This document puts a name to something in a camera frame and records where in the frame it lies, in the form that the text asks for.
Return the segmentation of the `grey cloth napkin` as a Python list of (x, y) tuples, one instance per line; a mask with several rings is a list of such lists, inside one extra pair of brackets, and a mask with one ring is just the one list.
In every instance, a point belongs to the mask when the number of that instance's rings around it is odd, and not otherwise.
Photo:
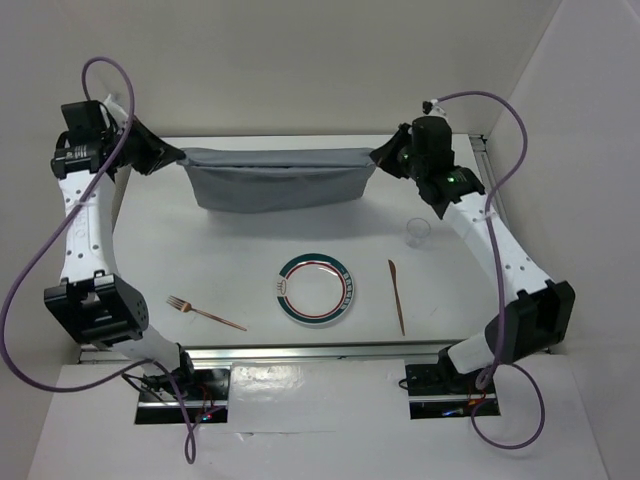
[(214, 150), (186, 148), (177, 162), (197, 204), (207, 210), (256, 214), (360, 198), (376, 169), (369, 148)]

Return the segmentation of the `white plate green red rim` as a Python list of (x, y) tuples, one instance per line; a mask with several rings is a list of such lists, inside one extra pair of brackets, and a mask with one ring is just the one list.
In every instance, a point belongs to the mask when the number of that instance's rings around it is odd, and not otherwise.
[(354, 301), (356, 286), (353, 274), (342, 262), (330, 255), (307, 253), (281, 267), (273, 290), (289, 319), (320, 329), (342, 320)]

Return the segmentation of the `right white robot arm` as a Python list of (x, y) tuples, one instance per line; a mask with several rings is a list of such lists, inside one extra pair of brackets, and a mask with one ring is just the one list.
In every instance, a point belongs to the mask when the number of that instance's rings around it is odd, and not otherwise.
[(513, 364), (563, 342), (576, 294), (538, 267), (492, 209), (480, 179), (455, 161), (452, 130), (442, 117), (402, 124), (370, 158), (384, 172), (415, 182), (420, 198), (463, 240), (498, 294), (498, 314), (479, 333), (438, 354), (436, 379), (448, 392), (486, 369)]

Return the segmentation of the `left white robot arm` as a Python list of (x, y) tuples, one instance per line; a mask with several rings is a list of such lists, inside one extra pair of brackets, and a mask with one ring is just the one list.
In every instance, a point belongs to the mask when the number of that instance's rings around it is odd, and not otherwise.
[(186, 155), (112, 98), (65, 104), (61, 111), (67, 129), (51, 168), (71, 222), (60, 282), (45, 290), (45, 306), (77, 343), (142, 360), (147, 388), (187, 398), (197, 387), (191, 358), (151, 326), (143, 295), (121, 278), (112, 222), (120, 169), (150, 175)]

